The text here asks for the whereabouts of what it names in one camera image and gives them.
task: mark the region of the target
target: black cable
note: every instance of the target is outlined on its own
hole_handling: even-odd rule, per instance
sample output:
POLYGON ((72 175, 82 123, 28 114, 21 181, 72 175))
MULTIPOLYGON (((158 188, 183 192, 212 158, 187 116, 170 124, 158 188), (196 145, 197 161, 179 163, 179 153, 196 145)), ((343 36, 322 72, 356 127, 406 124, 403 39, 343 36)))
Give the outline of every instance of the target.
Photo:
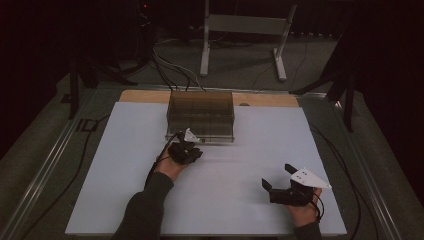
POLYGON ((321 203, 321 207, 322 207, 321 215, 319 215, 319 212, 318 212, 319 220, 321 220, 321 219, 322 219, 322 217, 324 216, 324 212, 325 212, 325 209, 324 209, 324 203, 322 202, 321 198, 320 198, 318 195, 316 195, 315 193, 314 193, 314 195, 318 198, 319 202, 321 203))
POLYGON ((23 240, 25 239, 28 234, 36 227, 36 225, 41 221, 41 219, 43 219, 44 216, 47 215, 47 213, 54 207, 54 205, 63 197, 63 195, 65 195, 65 193, 69 190, 69 188, 71 187, 71 185, 75 182, 75 180, 77 179, 79 173, 81 172, 82 169, 82 164, 84 162, 84 157, 85 157, 85 153, 87 151, 87 146, 88 146, 88 141, 90 140, 90 136, 91 134, 95 131, 95 129, 97 129, 98 125, 104 121, 105 119, 107 119, 109 115, 106 115, 104 117, 102 117, 99 120, 92 120, 92 119, 88 119, 90 121, 94 121, 96 122, 96 124, 91 128, 91 130, 88 132, 88 135, 85 139, 85 143, 84 143, 84 148, 82 150, 82 155, 81 155, 81 159, 80 162, 78 164, 78 168, 77 171, 75 172, 74 176, 72 177, 71 181, 66 185, 66 187, 63 189, 63 191, 59 194, 58 197, 56 197, 56 199, 49 205, 49 207, 44 210, 44 212, 35 220, 34 223, 31 224, 31 226, 24 232, 24 234, 22 234, 21 238, 19 238, 19 240, 23 240))
MULTIPOLYGON (((162 57, 160 57, 162 60, 164 60, 164 61, 166 61, 166 62, 168 62, 168 63, 170 63, 169 61, 167 61, 166 59, 164 59, 164 58, 162 58, 162 57)), ((186 79, 187 79, 187 85, 186 85, 186 88, 185 88, 185 91, 187 91, 188 90, 188 88, 190 87, 190 83, 191 82, 194 82, 194 83, 196 83, 192 78, 190 78, 190 76, 188 76, 183 70, 181 70, 180 68, 178 68, 178 67, 176 67, 176 66, 173 66, 173 65, 171 65, 171 66, 173 66, 174 68, 171 68, 171 67, 168 67, 168 66, 166 66, 165 64, 162 64, 162 63, 160 63, 160 62, 158 62, 158 64, 160 65, 160 66, 162 66, 162 67, 164 67, 164 68, 166 68, 166 69, 168 69, 168 70, 170 70, 170 71, 173 71, 173 72, 175 72, 175 73, 178 73, 178 74, 181 74, 181 75, 183 75, 184 77, 186 77, 186 79)))
POLYGON ((168 157, 162 158, 162 155, 165 153, 166 149, 169 147, 169 145, 171 144, 172 140, 174 140, 174 138, 177 136, 177 133, 175 133, 174 135, 172 135, 172 137, 168 140, 168 142, 165 144, 165 146, 162 149, 162 152, 159 154, 159 156, 157 156, 156 161, 153 163, 152 167, 150 168, 149 173, 147 174, 146 177, 146 181, 144 182, 144 189, 146 189, 147 184, 149 184, 150 178, 152 178, 153 172, 156 169, 156 166, 158 165, 158 163, 168 157))
POLYGON ((234 33, 234 34, 229 35, 229 37, 233 38, 234 42, 236 43, 236 45, 234 47, 250 47, 250 46, 253 46, 255 44, 262 43, 264 41, 266 35, 265 34, 256 34, 256 36, 259 36, 259 39, 255 40, 255 41, 243 39, 243 37, 241 37, 241 36, 245 36, 245 34, 242 35, 242 33, 239 33, 239 34, 234 33), (237 45, 237 40, 242 41, 242 42, 247 42, 247 44, 237 45))
POLYGON ((170 68, 170 67, 167 67, 167 66, 165 66, 165 65, 163 65, 163 64, 161 64, 160 62, 157 62, 159 65, 161 65, 161 66, 163 66, 163 67, 165 67, 165 68, 167 68, 167 69, 169 69, 169 70, 171 70, 171 71, 174 71, 174 72, 177 72, 177 73, 180 73, 181 75, 183 75, 183 76, 185 76, 186 78, 187 78, 187 86, 186 86, 186 91, 188 90, 188 87, 190 86, 190 81, 191 82, 193 82, 193 83, 195 83, 200 89, 202 89, 204 92, 206 92, 206 90, 199 84, 199 82, 197 82, 197 81, 195 81, 194 79, 192 79, 189 75, 187 75, 187 73, 186 72, 184 72, 183 71, 183 69, 180 67, 180 66, 178 66, 178 65, 175 65, 175 64, 173 64, 171 61, 169 61, 169 60, 167 60, 167 59, 165 59, 164 57, 162 57, 162 56, 160 56, 159 54, 157 54, 157 53, 155 53, 154 55, 156 55, 156 57, 158 58, 158 59, 160 59, 161 61, 163 61, 163 62, 166 62, 166 63, 168 63, 170 66, 173 66, 176 70, 174 70, 174 69, 172 69, 172 68, 170 68))
POLYGON ((146 63, 138 63, 136 66, 134 67, 130 67, 127 69, 122 69, 120 71, 118 71, 117 73, 120 75, 123 75, 125 77, 130 77, 136 73, 139 73, 141 71, 143 71, 144 69, 146 69, 146 67, 148 66, 148 62, 146 63))
POLYGON ((321 210, 319 210, 319 207, 317 206, 316 203, 314 203, 314 201, 311 201, 310 204, 312 206, 314 206, 315 210, 317 211, 317 221, 321 221, 322 215, 321 215, 321 210))
POLYGON ((223 39, 224 38, 222 38, 222 39, 219 39, 219 40, 210 41, 210 48, 211 49, 221 49, 221 48, 243 48, 243 47, 250 47, 250 46, 253 46, 255 44, 258 44, 258 43, 263 42, 263 39, 264 39, 264 36, 265 35, 261 35, 261 39, 260 40, 253 41, 253 42, 250 42, 250 43, 247 43, 247 44, 237 44, 237 41, 234 40, 234 38, 237 38, 237 37, 236 36, 233 36, 232 34, 228 34, 226 36, 228 36, 228 38, 230 39, 231 43, 229 43, 229 44, 228 43, 224 43, 223 42, 223 39))
POLYGON ((267 68, 267 69, 265 69, 264 71, 262 71, 261 73, 259 73, 257 76, 256 76, 256 78, 255 78, 255 80, 253 81, 253 83, 252 83, 252 92, 253 93, 259 93, 260 91, 262 91, 262 89, 259 89, 258 91, 256 91, 255 92, 255 89, 254 89, 254 87, 255 87, 255 84, 256 84, 256 81, 258 81, 258 79, 259 79, 259 77, 262 75, 262 74, 264 74, 264 73, 266 73, 269 69, 271 69, 272 68, 272 64, 267 68))
POLYGON ((303 59, 302 59, 302 61, 300 61, 299 66, 297 66, 296 71, 294 72, 293 82, 292 82, 290 88, 288 89, 289 91, 292 90, 294 83, 296 82, 297 72, 299 71, 300 67, 302 67, 303 63, 305 62, 306 53, 307 53, 308 44, 309 44, 309 36, 310 36, 310 34, 308 33, 308 36, 306 36, 306 44, 305 44, 305 51, 303 53, 303 59))
POLYGON ((327 143, 327 145, 330 147, 334 157, 336 158, 338 164, 340 165, 340 167, 342 168, 343 172, 346 174, 346 176, 348 177, 348 180, 350 182, 350 185, 352 187, 353 193, 355 194, 355 199, 358 205, 358 221, 355 227, 355 230, 352 234, 351 239, 353 239, 358 231, 359 228, 359 223, 361 220, 361 206, 360 206, 360 201, 358 199, 358 195, 360 196, 361 200, 364 202, 368 213, 370 214, 371 220, 373 222, 374 225, 374 229, 375 229, 375 233, 376 233, 376 239, 379 239, 379 233, 378 233, 378 228, 377 228, 377 224, 375 221, 375 218, 372 214, 371 208, 368 206, 365 197, 362 195, 362 193, 359 191, 359 188, 355 185, 355 183, 353 182, 353 179, 349 173, 349 170, 347 168, 346 162, 344 160, 344 158, 342 157, 340 151, 334 146, 334 144, 331 142, 331 140, 329 140, 319 129, 318 127, 316 127, 314 124, 308 122, 314 129, 312 129, 312 132, 315 132, 316 134, 318 134, 320 137, 322 137, 324 139, 324 141, 327 143))
POLYGON ((175 84, 174 82, 172 82, 163 72, 163 70, 160 68, 159 63, 156 61, 156 59, 154 57, 152 57, 152 62, 156 65, 156 69, 159 73, 159 75, 161 76, 162 80, 166 83, 166 85, 168 85, 169 89, 171 91, 173 91, 174 89, 172 88, 171 84, 173 84, 175 86, 176 90, 179 90, 177 84, 175 84))

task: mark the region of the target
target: metal rail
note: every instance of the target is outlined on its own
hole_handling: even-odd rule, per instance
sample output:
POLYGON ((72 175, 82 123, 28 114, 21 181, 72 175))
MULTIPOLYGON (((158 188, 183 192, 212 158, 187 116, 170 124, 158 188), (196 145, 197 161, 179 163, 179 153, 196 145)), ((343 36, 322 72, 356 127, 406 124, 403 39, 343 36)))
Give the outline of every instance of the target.
POLYGON ((51 173, 56 167, 56 164, 60 160, 60 157, 66 148, 72 133, 75 131, 82 110, 91 100, 93 91, 94 90, 91 89, 86 89, 84 91, 83 97, 81 98, 81 107, 79 111, 75 114, 72 120, 69 120, 66 123, 57 141, 50 150, 49 155, 44 160, 31 183, 28 185, 23 197, 19 201, 18 207, 15 209, 12 217, 9 219, 5 228, 0 233, 0 240, 13 240, 18 237, 19 231, 21 230, 38 197, 43 191, 51 173))
POLYGON ((380 220, 381 226, 383 227, 387 239, 402 239, 402 236, 400 235, 396 223, 394 222, 390 211, 386 205, 384 197, 381 195, 380 190, 378 190, 377 184, 374 181, 374 178, 372 176, 372 173, 370 172, 365 157, 359 150, 359 146, 353 138, 352 134, 348 132, 346 126, 344 125, 343 109, 340 105, 340 102, 337 102, 334 105, 334 115, 338 120, 337 122, 339 123, 339 127, 342 129, 343 134, 345 135, 350 147, 352 148, 352 152, 355 156, 358 167, 360 169, 360 173, 365 183, 365 188, 368 194, 370 195, 374 210, 380 220))

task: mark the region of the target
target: white paper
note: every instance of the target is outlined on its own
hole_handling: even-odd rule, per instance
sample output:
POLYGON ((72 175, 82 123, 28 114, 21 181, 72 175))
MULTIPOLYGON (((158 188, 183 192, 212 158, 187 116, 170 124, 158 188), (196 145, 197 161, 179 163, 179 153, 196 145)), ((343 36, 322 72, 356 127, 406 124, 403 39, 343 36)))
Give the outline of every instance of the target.
MULTIPOLYGON (((67 234, 116 231, 166 143, 166 111, 167 104, 116 103, 67 234)), ((292 234, 286 208, 269 202, 261 179, 288 188, 284 164, 289 163, 329 182, 301 108, 236 106, 234 111, 234 143, 198 144, 202 157, 175 182, 165 201, 164 235, 292 234)), ((333 192, 324 190, 321 198, 321 232, 345 234, 333 192)))

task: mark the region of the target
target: person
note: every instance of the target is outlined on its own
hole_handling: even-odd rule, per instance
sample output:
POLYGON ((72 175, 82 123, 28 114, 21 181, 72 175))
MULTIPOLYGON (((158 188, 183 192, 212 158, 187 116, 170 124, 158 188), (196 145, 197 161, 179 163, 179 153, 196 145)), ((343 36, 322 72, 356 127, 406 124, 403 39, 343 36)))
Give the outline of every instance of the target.
MULTIPOLYGON (((111 240, 160 239, 165 198, 178 175, 188 167, 174 162, 168 150, 164 151, 161 159, 144 191, 136 193, 128 202, 121 224, 111 240)), ((315 204, 321 191, 315 189, 315 204)), ((286 207, 293 218, 294 233, 298 240, 322 239, 316 210, 311 204, 286 207)))

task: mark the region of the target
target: white tag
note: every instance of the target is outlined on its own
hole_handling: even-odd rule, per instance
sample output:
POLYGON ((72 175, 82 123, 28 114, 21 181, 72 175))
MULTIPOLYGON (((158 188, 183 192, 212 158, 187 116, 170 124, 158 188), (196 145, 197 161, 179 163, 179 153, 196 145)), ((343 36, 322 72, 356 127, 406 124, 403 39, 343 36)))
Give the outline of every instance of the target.
POLYGON ((331 185, 317 177, 306 168, 300 169, 290 177, 293 181, 302 184, 303 186, 316 187, 316 188, 329 188, 331 185))
POLYGON ((186 142, 200 142, 200 139, 197 138, 191 131, 190 128, 187 128, 186 133, 184 135, 184 140, 186 142))

